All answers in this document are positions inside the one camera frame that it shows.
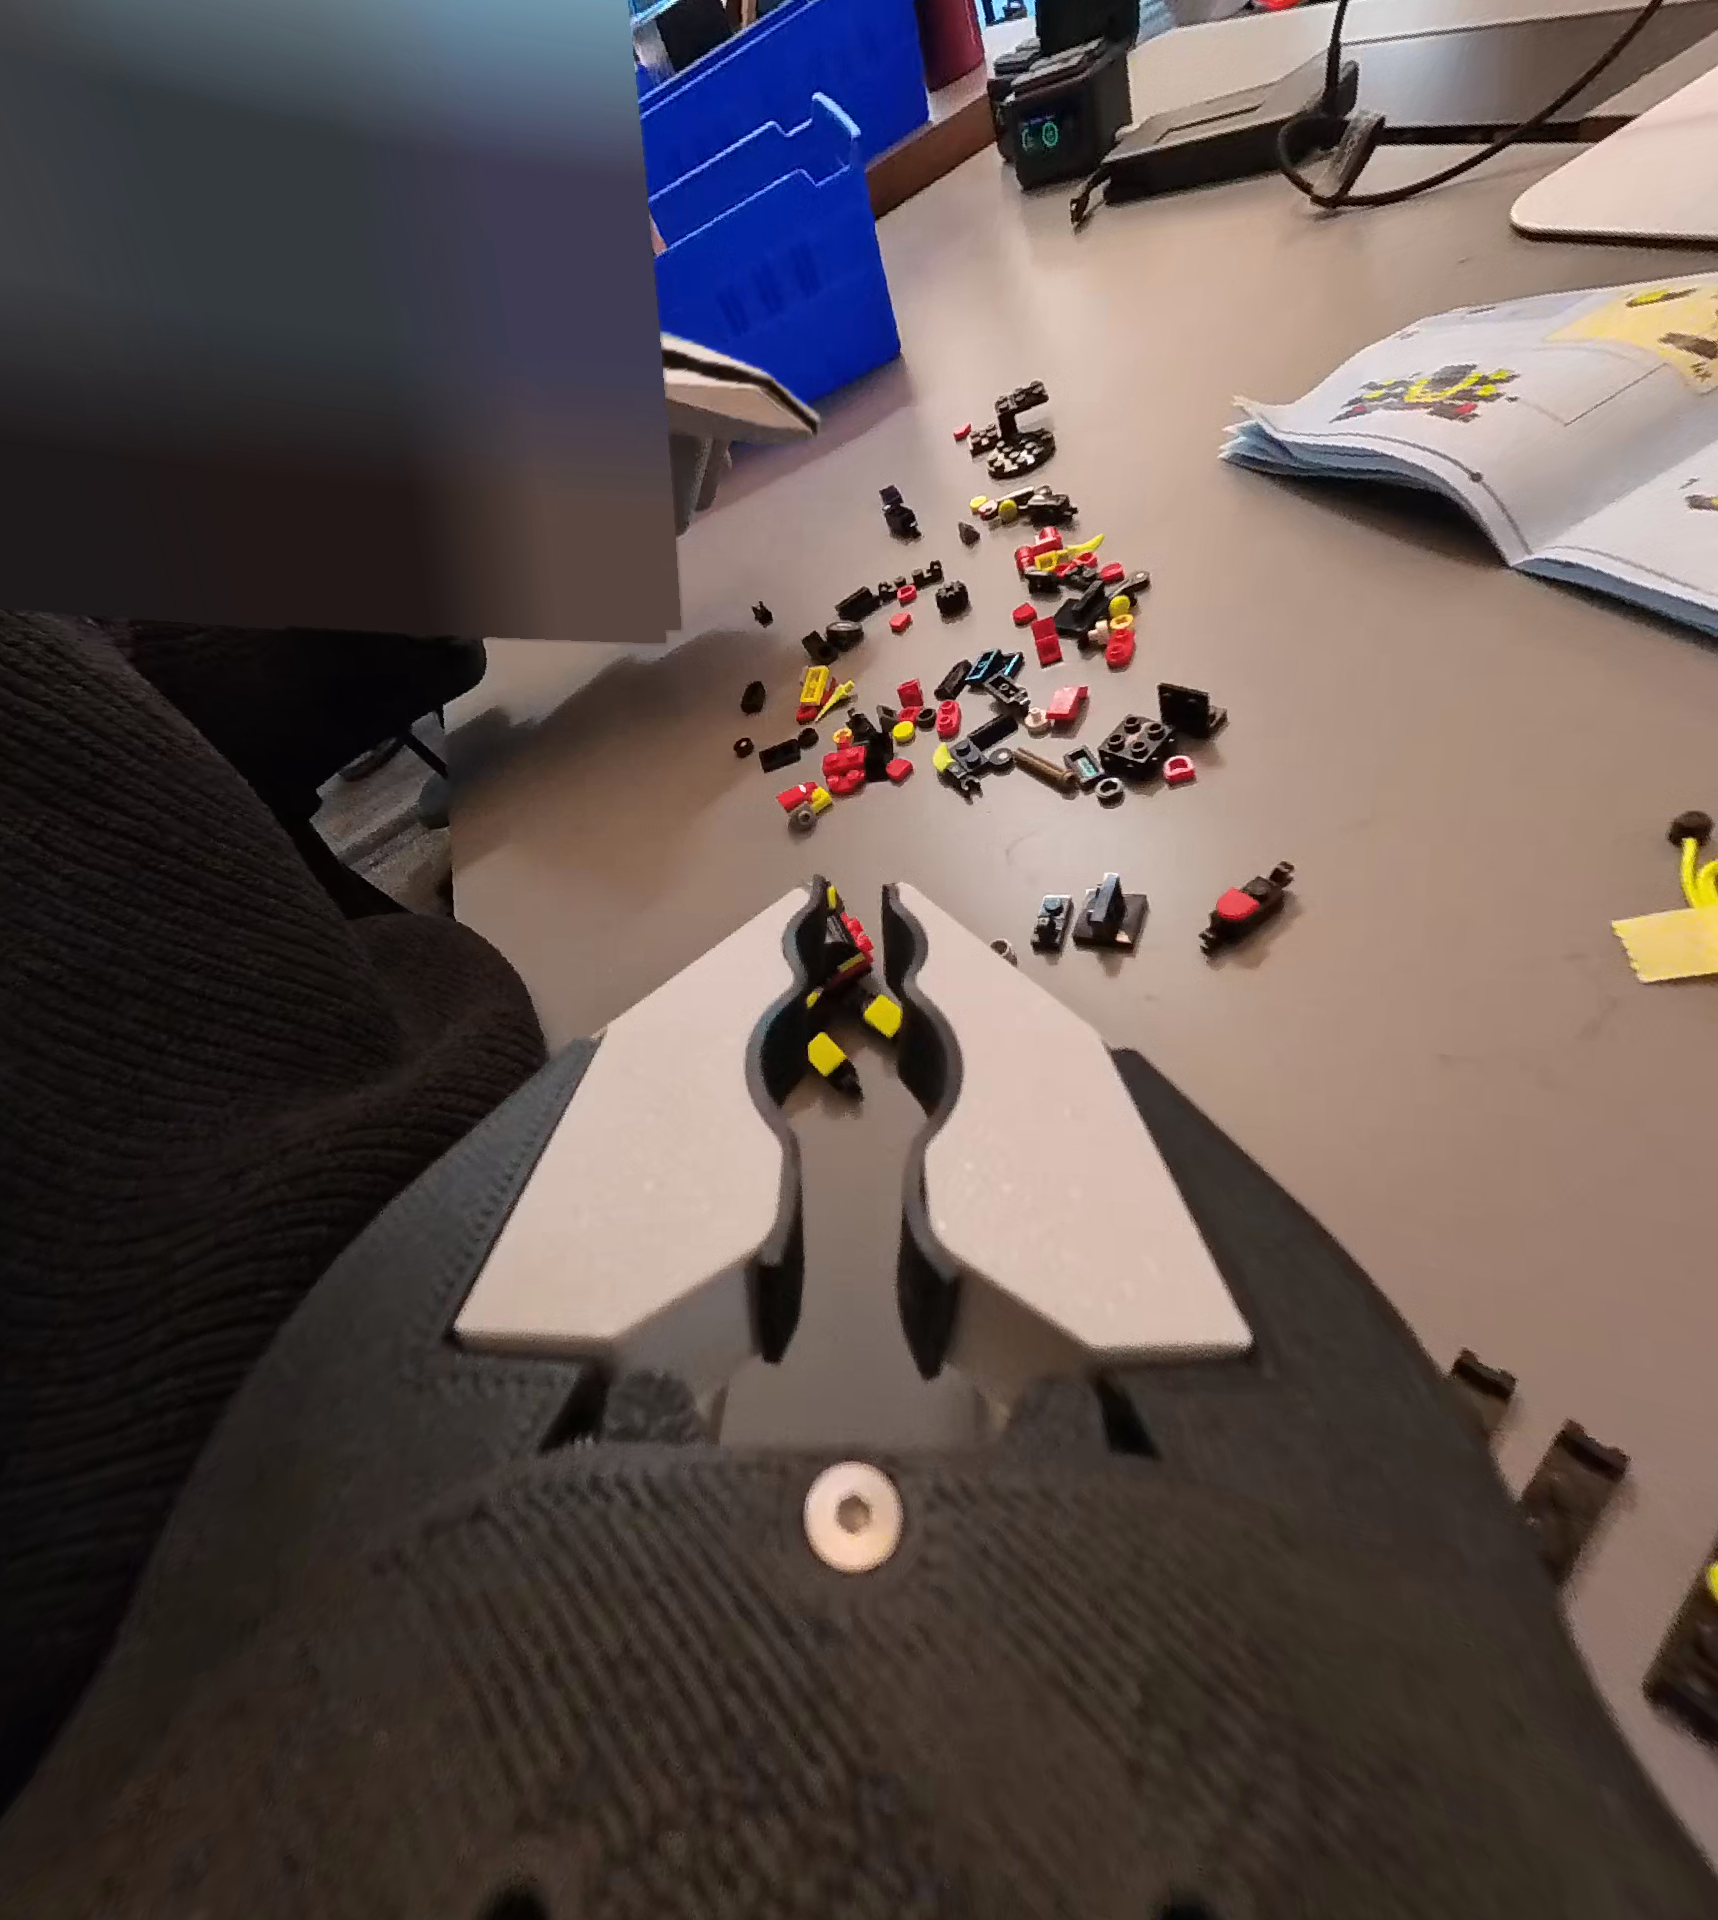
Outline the black knit sweater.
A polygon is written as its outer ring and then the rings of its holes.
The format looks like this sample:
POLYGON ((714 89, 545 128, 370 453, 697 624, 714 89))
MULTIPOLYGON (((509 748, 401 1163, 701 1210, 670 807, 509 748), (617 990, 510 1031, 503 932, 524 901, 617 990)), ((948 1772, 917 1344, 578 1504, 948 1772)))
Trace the black knit sweater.
POLYGON ((0 1817, 268 1341, 545 1061, 519 972, 313 827, 484 669, 0 609, 0 1817))

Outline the lego instruction booklet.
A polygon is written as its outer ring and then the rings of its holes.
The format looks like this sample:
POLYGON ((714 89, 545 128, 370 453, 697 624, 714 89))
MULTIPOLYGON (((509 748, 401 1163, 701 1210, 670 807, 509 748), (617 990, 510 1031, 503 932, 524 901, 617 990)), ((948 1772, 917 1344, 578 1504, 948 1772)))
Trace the lego instruction booklet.
POLYGON ((1449 310, 1235 407, 1235 468, 1436 493, 1511 567, 1718 641, 1718 267, 1449 310))

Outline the blue plastic bin white label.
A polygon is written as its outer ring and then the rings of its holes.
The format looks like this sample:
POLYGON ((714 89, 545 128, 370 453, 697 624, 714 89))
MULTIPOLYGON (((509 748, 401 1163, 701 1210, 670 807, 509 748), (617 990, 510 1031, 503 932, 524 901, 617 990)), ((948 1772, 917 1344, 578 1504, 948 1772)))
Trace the blue plastic bin white label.
POLYGON ((814 92, 649 197, 658 330, 767 371, 801 401, 902 354, 862 131, 814 92))

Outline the black round lego stand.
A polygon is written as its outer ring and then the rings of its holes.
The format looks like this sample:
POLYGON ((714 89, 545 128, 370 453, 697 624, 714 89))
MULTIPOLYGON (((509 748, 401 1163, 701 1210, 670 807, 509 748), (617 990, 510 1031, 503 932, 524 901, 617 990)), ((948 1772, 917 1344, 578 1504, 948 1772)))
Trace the black round lego stand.
POLYGON ((972 428, 967 444, 975 459, 986 464, 997 482, 1025 477, 1059 452, 1059 435, 1049 423, 1027 423, 1039 407, 1051 401, 1045 381, 1028 380, 1000 393, 992 404, 991 423, 972 428))

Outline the black power adapter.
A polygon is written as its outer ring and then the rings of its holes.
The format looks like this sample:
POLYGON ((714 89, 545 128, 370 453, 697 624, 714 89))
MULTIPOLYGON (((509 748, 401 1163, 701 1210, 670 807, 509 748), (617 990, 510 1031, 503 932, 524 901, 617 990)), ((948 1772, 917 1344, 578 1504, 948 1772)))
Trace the black power adapter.
POLYGON ((1356 60, 1340 62, 1337 94, 1328 95, 1326 58, 1315 58, 1266 86, 1155 111, 1115 140, 1094 175, 1098 193, 1117 208, 1274 174, 1283 129, 1303 116, 1345 117, 1356 92, 1356 60))

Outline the black box teal light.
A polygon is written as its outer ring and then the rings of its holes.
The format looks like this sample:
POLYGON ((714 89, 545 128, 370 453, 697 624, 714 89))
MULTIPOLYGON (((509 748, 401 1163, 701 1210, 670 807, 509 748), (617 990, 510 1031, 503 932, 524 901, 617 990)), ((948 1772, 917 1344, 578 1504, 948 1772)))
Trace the black box teal light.
POLYGON ((1023 42, 991 67, 999 156, 1023 192, 1087 180, 1135 121, 1129 39, 1091 38, 1060 51, 1023 42))

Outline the red black lego clip piece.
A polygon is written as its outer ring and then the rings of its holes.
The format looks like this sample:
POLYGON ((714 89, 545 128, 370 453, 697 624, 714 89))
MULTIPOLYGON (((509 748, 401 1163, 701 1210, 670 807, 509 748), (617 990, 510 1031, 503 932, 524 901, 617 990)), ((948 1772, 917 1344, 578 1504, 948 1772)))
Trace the red black lego clip piece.
POLYGON ((1266 874, 1220 891, 1199 935, 1200 951, 1217 958, 1273 926, 1294 895, 1297 875, 1294 861, 1281 859, 1266 874))

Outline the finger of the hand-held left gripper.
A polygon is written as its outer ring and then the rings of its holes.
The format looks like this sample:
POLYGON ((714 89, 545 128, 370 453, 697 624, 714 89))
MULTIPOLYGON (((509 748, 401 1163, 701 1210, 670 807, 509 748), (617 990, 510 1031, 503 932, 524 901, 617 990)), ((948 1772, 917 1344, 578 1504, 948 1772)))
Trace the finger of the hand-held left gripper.
POLYGON ((741 357, 662 335, 662 391, 674 438, 816 438, 818 411, 774 373, 741 357))
POLYGON ((765 377, 666 373, 673 528, 687 529, 716 497, 732 447, 805 439, 805 404, 765 377))

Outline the black lego plate yellow tile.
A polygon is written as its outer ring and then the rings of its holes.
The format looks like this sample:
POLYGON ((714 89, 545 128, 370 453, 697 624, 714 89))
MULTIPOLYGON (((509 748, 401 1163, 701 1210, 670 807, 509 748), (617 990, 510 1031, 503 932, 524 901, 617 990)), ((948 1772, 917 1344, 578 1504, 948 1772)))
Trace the black lego plate yellow tile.
POLYGON ((1480 1442, 1491 1445, 1512 1414, 1519 1375, 1505 1365, 1488 1362, 1472 1347, 1461 1347, 1449 1365, 1446 1377, 1461 1394, 1480 1442))

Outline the pile of lego pieces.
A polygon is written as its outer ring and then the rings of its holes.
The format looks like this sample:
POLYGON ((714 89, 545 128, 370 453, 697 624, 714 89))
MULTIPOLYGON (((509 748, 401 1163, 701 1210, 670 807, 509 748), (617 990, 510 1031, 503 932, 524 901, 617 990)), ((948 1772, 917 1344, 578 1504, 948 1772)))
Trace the pile of lego pieces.
POLYGON ((809 831, 834 804, 898 787, 924 764, 967 804, 1012 771, 1100 806, 1199 780, 1200 750, 1231 724, 1204 685, 1142 685, 1110 724, 1097 707, 1098 677, 1137 665, 1153 573, 1124 565, 1105 533, 1082 533, 1077 499, 1051 483, 972 496, 956 538, 967 555, 1005 560, 1012 608, 981 604, 940 551, 914 554, 837 595, 799 636, 799 667, 743 687, 744 729, 729 751, 783 780, 789 825, 809 831))

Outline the yellow black red lego model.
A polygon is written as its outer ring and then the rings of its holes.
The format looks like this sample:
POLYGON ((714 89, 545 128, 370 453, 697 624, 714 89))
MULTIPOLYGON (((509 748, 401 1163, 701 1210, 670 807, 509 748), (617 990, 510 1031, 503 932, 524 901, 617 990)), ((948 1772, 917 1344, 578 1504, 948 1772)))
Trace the yellow black red lego model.
POLYGON ((802 963, 802 985, 780 1010, 770 1061, 786 1086, 812 1076, 826 1092, 861 1102, 862 1074, 842 1034, 859 1025, 897 1045, 906 1012, 878 969, 873 934, 828 875, 814 880, 793 956, 802 963))

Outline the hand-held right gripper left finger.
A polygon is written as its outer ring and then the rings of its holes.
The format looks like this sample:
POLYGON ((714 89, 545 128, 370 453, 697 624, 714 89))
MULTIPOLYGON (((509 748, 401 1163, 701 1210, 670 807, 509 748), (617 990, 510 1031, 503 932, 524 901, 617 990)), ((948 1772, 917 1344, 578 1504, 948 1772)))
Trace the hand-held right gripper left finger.
POLYGON ((805 1299, 814 875, 596 1036, 455 1319, 476 1354, 662 1373, 701 1402, 778 1363, 805 1299))

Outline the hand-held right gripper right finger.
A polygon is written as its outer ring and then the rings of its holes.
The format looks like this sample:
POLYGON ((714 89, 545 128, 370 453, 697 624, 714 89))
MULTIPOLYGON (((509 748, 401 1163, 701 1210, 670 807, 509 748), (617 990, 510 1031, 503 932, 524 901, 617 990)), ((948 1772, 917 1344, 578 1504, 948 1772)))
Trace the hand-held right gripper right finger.
POLYGON ((1254 1332, 1113 1048, 917 885, 881 891, 920 1111, 895 1303, 923 1379, 1010 1414, 1042 1379, 1231 1362, 1254 1332))

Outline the silver monitor stand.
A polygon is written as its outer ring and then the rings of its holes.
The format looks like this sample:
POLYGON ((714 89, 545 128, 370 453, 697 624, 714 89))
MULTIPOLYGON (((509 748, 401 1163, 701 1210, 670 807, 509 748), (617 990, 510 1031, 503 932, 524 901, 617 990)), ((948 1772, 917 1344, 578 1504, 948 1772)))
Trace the silver monitor stand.
POLYGON ((1534 182, 1511 222, 1536 240, 1718 243, 1718 64, 1534 182))

